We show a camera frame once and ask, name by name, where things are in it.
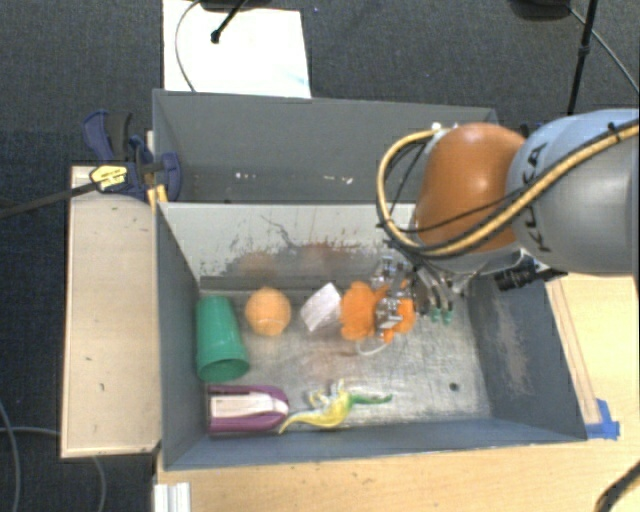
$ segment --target white cord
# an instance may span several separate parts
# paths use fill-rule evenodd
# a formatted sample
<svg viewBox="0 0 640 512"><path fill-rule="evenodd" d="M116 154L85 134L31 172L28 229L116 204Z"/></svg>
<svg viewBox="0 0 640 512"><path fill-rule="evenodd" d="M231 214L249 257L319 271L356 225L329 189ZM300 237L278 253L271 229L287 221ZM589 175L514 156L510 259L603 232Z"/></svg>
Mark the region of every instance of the white cord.
<svg viewBox="0 0 640 512"><path fill-rule="evenodd" d="M372 356L374 354L377 354L378 352L382 352L385 348L387 348L390 345L390 343L382 342L382 345L380 345L379 347L376 347L373 350L367 350L367 351L362 350L362 345L364 345L364 341L360 341L356 343L356 351L358 352L358 354L360 354L361 356Z"/></svg>
<svg viewBox="0 0 640 512"><path fill-rule="evenodd" d="M569 7L569 12L573 14L573 16L580 23L582 23L583 25L587 24L586 20L582 16L580 16L576 11L574 11L571 7ZM631 87L633 87L634 90L636 91L636 94L640 95L640 89L638 89L638 84L635 83L635 81L633 80L633 77L631 76L631 73L629 73L627 68L624 67L624 64L622 64L618 56L613 52L613 50L609 47L609 45L604 42L604 40L602 39L602 37L598 32L596 32L595 30L592 30L591 33L593 34L593 37L595 37L598 40L598 42L602 45L604 50L609 54L609 57L613 59L613 62L615 62L616 65L620 68L620 71L622 71L622 73L627 78L627 80L629 80L629 83L631 84Z"/></svg>
<svg viewBox="0 0 640 512"><path fill-rule="evenodd" d="M189 7L187 7L185 11L182 13L182 16L180 16L180 20L176 25L176 33L173 39L173 49L176 54L176 60L178 61L178 67L180 68L180 73L182 73L182 78L184 78L184 81L187 82L187 85L189 86L189 89L191 89L191 92L198 92L198 91L196 91L195 88L193 87L193 84L191 83L191 80L189 80L189 77L187 76L187 73L184 70L184 66L182 65L182 60L180 59L180 50L178 49L178 34L180 33L180 27L182 26L182 22L186 18L189 11L199 3L200 3L200 0L193 0L193 2L191 2Z"/></svg>

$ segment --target blue clamp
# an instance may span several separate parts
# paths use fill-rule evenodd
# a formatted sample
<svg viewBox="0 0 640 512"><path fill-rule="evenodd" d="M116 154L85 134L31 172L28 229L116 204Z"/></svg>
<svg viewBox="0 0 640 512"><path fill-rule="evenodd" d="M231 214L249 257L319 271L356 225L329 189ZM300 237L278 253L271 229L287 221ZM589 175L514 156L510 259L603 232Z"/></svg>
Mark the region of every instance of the blue clamp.
<svg viewBox="0 0 640 512"><path fill-rule="evenodd" d="M600 410L602 422L585 425L587 436L589 439L611 439L617 441L618 437L620 437L620 422L611 419L607 402L597 398L596 403Z"/></svg>
<svg viewBox="0 0 640 512"><path fill-rule="evenodd" d="M178 155L164 153L160 162L154 157L142 138L128 136L130 113L109 113L97 110L89 114L82 123L82 136L100 164L118 163L127 169L124 183L102 189L102 192L124 194L146 201L147 190L157 185L167 189L169 201L175 201L182 186L182 169ZM154 175L154 185L145 182L144 175Z"/></svg>

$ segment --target gray bin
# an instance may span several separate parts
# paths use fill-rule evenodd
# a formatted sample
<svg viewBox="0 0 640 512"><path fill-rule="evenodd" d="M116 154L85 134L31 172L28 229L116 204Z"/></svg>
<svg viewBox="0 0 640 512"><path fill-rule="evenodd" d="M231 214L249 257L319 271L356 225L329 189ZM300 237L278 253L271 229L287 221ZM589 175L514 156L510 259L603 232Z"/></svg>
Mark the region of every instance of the gray bin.
<svg viewBox="0 0 640 512"><path fill-rule="evenodd" d="M299 319L314 290L328 281L344 290L387 254L373 174L388 145L432 122L492 119L487 109L155 92L155 149L178 151L185 172L181 201L161 205L155 233L165 469L586 439L543 285L502 293L478 279L451 325L421 319L370 358L337 328L309 334ZM416 187L400 217L411 215ZM281 338L253 335L242 315L264 284L292 301ZM211 293L237 308L252 364L238 383L279 386L292 410L339 378L394 399L356 406L335 431L209 437L194 310Z"/></svg>

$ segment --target bin floor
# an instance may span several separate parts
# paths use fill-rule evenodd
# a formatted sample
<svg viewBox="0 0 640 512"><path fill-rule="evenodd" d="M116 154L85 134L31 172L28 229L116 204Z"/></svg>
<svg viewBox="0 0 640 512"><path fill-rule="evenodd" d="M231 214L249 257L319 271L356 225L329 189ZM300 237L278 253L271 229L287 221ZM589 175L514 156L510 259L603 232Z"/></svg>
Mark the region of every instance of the bin floor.
<svg viewBox="0 0 640 512"><path fill-rule="evenodd" d="M354 342L342 339L339 325L314 333L306 329L300 318L301 297L313 290L282 291L291 298L292 320L282 335L273 338L256 335L249 327L244 317L248 292L220 292L234 303L251 364L233 384L277 386L287 394L291 412L310 409L308 393L328 393L339 379L359 394L393 394L384 405L355 406L344 426L490 417L464 300L456 303L450 325L419 318L410 333L396 335L385 350L362 356ZM203 290L202 295L211 293L216 292ZM368 340L363 349L377 344Z"/></svg>

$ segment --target yellow cable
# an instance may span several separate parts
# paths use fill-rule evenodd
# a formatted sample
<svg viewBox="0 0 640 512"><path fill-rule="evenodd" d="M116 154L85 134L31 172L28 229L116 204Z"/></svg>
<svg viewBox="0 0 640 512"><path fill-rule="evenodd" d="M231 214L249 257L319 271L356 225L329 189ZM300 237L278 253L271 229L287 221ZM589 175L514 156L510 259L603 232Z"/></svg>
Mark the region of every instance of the yellow cable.
<svg viewBox="0 0 640 512"><path fill-rule="evenodd" d="M390 218L389 209L386 206L386 197L384 193L384 172L387 168L387 165L393 155L396 154L397 151L402 149L406 144L414 142L415 140L428 137L433 134L431 132L417 132L415 134L408 135L403 139L400 139L396 144L394 144L389 151L385 154L382 161L380 162L380 167L378 169L378 179L377 179L377 193L378 193L378 202L380 205L380 210L383 215L383 219L386 224L389 226L390 231L403 243L414 247L416 249L421 249L424 245L411 240L407 236L405 236L401 231L398 230L397 226ZM558 179L564 176L567 172L573 169L578 164L588 160L589 158L601 153L602 151L615 146L616 144L622 142L623 140L629 139L634 135L638 135L638 125L631 126L629 128L623 129L615 134L612 134L586 148L576 152L575 154L569 156L562 162L560 162L556 167L551 169L546 175L544 175L540 181L536 182L530 188L525 190L525 192L516 199L508 208L506 208L503 212L501 212L498 216L488 222L484 226L481 226L470 233L467 233L460 240L447 244L438 249L433 249L430 251L421 251L421 254L425 257L442 257L449 256L455 254L459 251L465 250L478 241L486 238L488 235L497 231L506 225L509 221L511 221L516 215L518 215L524 208L527 207L530 203L536 200L545 190L551 187Z"/></svg>
<svg viewBox="0 0 640 512"><path fill-rule="evenodd" d="M387 198L384 192L384 182L385 182L384 174L387 170L387 167L389 166L389 162L391 162L391 159L403 147L407 146L408 144L411 144L412 142L416 142L421 139L426 139L428 137L433 137L433 135L435 135L437 132L438 130L426 130L422 132L415 132L398 140L395 144L393 144L393 146L391 146L387 150L387 152L382 157L382 160L380 161L380 166L378 167L378 176L376 178L376 193L378 197L378 206L380 207L380 211L382 212L382 218L387 223L387 226L389 226L389 229L391 230L391 232L394 234L396 238L400 239L405 244L415 247L416 249L420 248L420 244L404 236L400 232L400 230L398 230L398 227L393 222L393 219L391 219L391 214L389 213L389 208L387 206Z"/></svg>

